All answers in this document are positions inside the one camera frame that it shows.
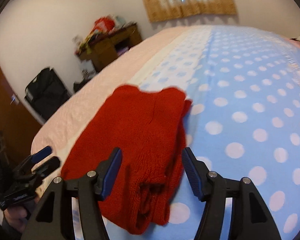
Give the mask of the left hand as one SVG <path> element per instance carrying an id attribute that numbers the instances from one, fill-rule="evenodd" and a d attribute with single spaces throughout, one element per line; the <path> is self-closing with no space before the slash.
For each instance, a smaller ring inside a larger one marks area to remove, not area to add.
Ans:
<path id="1" fill-rule="evenodd" d="M 26 227 L 26 217 L 28 212 L 24 205 L 11 206 L 3 211 L 4 219 L 11 228 L 23 233 Z"/>

